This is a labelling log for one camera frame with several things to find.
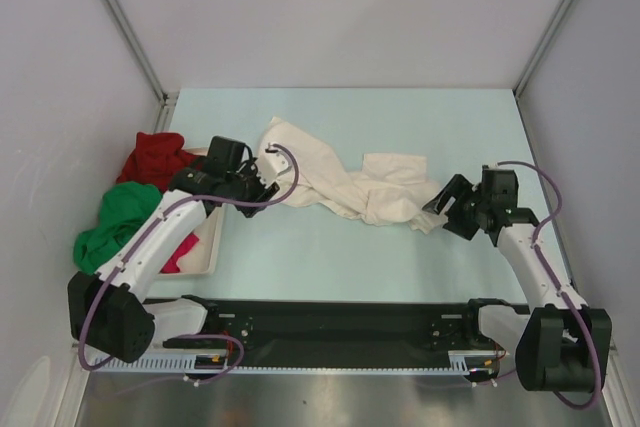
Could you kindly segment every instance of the metal floor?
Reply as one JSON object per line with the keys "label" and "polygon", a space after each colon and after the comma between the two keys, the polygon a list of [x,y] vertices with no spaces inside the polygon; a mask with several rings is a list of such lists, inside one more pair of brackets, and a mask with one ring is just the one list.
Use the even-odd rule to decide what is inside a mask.
{"label": "metal floor", "polygon": [[199,388],[167,381],[113,396],[150,378],[92,374],[76,427],[611,425],[604,404],[572,411],[551,393],[525,392],[513,377],[472,389],[460,378],[238,374]]}

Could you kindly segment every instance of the gray wall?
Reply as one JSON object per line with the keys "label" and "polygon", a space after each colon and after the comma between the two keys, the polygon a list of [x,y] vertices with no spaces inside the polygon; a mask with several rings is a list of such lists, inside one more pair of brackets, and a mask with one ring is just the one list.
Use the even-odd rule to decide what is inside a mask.
{"label": "gray wall", "polygon": [[640,0],[579,0],[522,99],[576,281],[640,394]]}
{"label": "gray wall", "polygon": [[43,392],[42,425],[72,361],[74,238],[157,106],[100,0],[0,6],[0,418],[14,391],[28,400],[0,425],[30,425]]}

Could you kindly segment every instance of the white wall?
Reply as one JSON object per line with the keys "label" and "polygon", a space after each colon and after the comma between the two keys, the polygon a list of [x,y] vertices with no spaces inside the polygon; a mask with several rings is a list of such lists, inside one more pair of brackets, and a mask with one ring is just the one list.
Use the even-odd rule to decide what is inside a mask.
{"label": "white wall", "polygon": [[560,227],[585,296],[613,317],[640,395],[640,0],[579,0],[525,91],[539,161],[558,180]]}
{"label": "white wall", "polygon": [[153,126],[157,107],[99,0],[0,6],[2,417],[41,356],[51,358],[44,410],[54,408],[71,358],[74,238],[94,223],[135,132]]}
{"label": "white wall", "polygon": [[515,84],[559,0],[121,0],[166,89]]}

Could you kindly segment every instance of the pile of clothes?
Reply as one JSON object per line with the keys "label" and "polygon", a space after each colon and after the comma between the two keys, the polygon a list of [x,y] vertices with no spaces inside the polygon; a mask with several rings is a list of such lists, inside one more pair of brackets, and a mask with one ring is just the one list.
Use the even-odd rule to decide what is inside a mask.
{"label": "pile of clothes", "polygon": [[[180,134],[148,135],[139,132],[116,185],[102,197],[97,227],[82,232],[73,248],[73,260],[80,270],[93,274],[116,255],[156,209],[173,175],[197,156],[182,149]],[[178,273],[178,259],[199,242],[189,234],[162,269]]]}

